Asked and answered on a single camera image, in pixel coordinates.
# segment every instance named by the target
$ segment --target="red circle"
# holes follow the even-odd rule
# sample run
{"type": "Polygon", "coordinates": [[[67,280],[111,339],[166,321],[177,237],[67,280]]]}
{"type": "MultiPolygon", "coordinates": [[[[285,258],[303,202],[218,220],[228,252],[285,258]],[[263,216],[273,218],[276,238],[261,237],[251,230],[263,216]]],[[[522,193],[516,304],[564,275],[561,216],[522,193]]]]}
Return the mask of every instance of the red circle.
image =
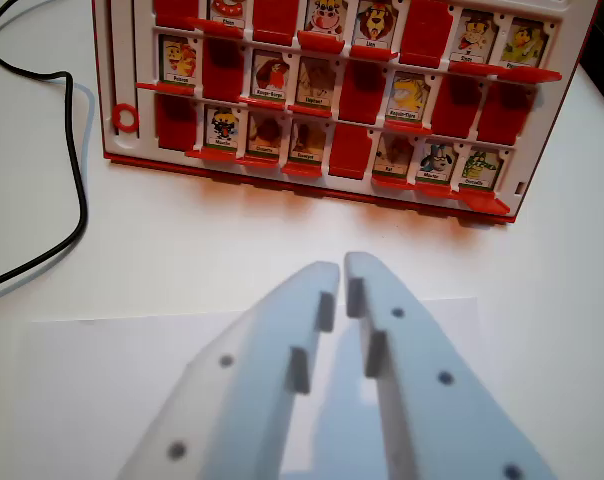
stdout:
{"type": "Polygon", "coordinates": [[[117,128],[118,130],[122,130],[125,133],[133,133],[137,132],[138,127],[140,126],[140,115],[138,115],[138,111],[135,109],[135,107],[132,107],[127,103],[118,103],[115,107],[113,107],[111,121],[113,122],[115,128],[117,128]],[[120,114],[123,110],[126,110],[131,115],[133,115],[133,123],[131,125],[124,125],[120,121],[120,114]]]}

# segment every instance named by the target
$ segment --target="white paper sheet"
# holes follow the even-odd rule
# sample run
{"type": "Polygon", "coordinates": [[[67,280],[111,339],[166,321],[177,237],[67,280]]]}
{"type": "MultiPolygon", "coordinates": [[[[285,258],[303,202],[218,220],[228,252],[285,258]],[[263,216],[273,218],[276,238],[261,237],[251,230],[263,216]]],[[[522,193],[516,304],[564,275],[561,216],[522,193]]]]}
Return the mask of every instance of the white paper sheet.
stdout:
{"type": "MultiPolygon", "coordinates": [[[[476,300],[425,305],[490,388],[476,300]]],[[[14,478],[117,478],[184,366],[237,315],[31,324],[16,386],[14,478]]],[[[321,336],[311,394],[295,401],[282,480],[386,478],[375,382],[362,373],[356,322],[339,307],[335,330],[321,336]]]]}

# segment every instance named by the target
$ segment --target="guess who game board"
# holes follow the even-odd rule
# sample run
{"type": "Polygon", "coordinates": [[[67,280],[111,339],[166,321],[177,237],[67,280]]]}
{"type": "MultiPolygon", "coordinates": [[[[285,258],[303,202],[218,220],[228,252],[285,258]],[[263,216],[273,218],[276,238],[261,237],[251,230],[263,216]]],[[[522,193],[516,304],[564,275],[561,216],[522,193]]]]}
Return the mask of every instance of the guess who game board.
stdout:
{"type": "Polygon", "coordinates": [[[597,0],[93,4],[113,162],[513,222],[597,0]]]}

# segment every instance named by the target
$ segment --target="character card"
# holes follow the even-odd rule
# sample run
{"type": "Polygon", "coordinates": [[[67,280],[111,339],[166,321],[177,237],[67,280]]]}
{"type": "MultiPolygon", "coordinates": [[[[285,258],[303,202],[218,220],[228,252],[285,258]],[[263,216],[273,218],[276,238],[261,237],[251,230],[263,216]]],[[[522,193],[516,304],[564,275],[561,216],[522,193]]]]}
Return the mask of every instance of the character card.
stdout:
{"type": "Polygon", "coordinates": [[[322,163],[326,132],[317,122],[293,122],[289,160],[294,162],[322,163]]]}
{"type": "Polygon", "coordinates": [[[398,11],[390,1],[360,1],[353,32],[353,44],[374,48],[391,48],[398,11]]]}
{"type": "Polygon", "coordinates": [[[160,80],[195,85],[195,43],[193,39],[160,35],[160,80]]]}
{"type": "Polygon", "coordinates": [[[331,63],[321,58],[302,57],[295,103],[308,107],[331,108],[335,72],[331,63]]]}
{"type": "Polygon", "coordinates": [[[229,27],[244,28],[245,14],[244,0],[210,0],[209,20],[229,27]]]}
{"type": "Polygon", "coordinates": [[[205,145],[222,150],[238,149],[240,120],[228,107],[206,107],[205,145]]]}
{"type": "Polygon", "coordinates": [[[346,0],[309,0],[304,30],[326,33],[342,40],[348,7],[346,0]]]}
{"type": "Polygon", "coordinates": [[[457,159],[453,145],[425,143],[416,181],[448,184],[457,159]]]}
{"type": "Polygon", "coordinates": [[[282,128],[272,115],[251,113],[247,153],[267,158],[280,156],[282,128]]]}
{"type": "Polygon", "coordinates": [[[256,50],[253,54],[251,96],[284,102],[289,65],[281,53],[256,50]]]}
{"type": "Polygon", "coordinates": [[[413,145],[409,139],[392,133],[380,135],[378,151],[375,153],[373,173],[389,177],[406,178],[413,156],[413,145]]]}
{"type": "Polygon", "coordinates": [[[464,164],[460,186],[492,192],[503,163],[496,151],[472,149],[464,164]]]}
{"type": "Polygon", "coordinates": [[[410,122],[421,121],[430,90],[431,87],[424,81],[424,75],[396,73],[386,118],[410,122]]]}
{"type": "Polygon", "coordinates": [[[548,39],[543,23],[514,19],[502,51],[500,65],[507,68],[537,67],[548,39]]]}
{"type": "Polygon", "coordinates": [[[453,39],[451,60],[487,63],[497,30],[492,13],[463,10],[453,39]]]}

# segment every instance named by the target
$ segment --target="black cable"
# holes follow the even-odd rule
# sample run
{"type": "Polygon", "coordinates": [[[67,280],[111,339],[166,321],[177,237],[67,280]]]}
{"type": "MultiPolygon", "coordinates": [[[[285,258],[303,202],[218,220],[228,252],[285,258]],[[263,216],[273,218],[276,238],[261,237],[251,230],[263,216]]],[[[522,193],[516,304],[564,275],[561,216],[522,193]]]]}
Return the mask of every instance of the black cable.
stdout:
{"type": "MultiPolygon", "coordinates": [[[[18,0],[8,0],[4,5],[0,7],[0,17],[6,13],[18,0]]],[[[73,171],[73,182],[75,183],[75,189],[78,194],[78,202],[80,204],[80,218],[75,229],[71,234],[58,243],[56,246],[47,250],[43,254],[35,257],[32,260],[20,265],[13,270],[0,275],[0,284],[11,280],[23,273],[28,272],[34,267],[37,267],[43,262],[53,258],[55,255],[63,252],[65,249],[75,245],[78,242],[89,222],[89,207],[86,201],[86,195],[84,193],[84,186],[82,185],[82,175],[80,174],[80,166],[78,165],[78,157],[75,152],[75,142],[73,141],[73,76],[69,72],[60,71],[54,73],[37,73],[22,68],[15,67],[10,63],[5,62],[0,58],[0,66],[4,67],[8,71],[20,75],[22,77],[30,78],[38,81],[48,81],[56,78],[64,78],[65,92],[64,92],[64,133],[66,136],[66,146],[69,151],[69,160],[71,161],[71,170],[73,171]]]]}

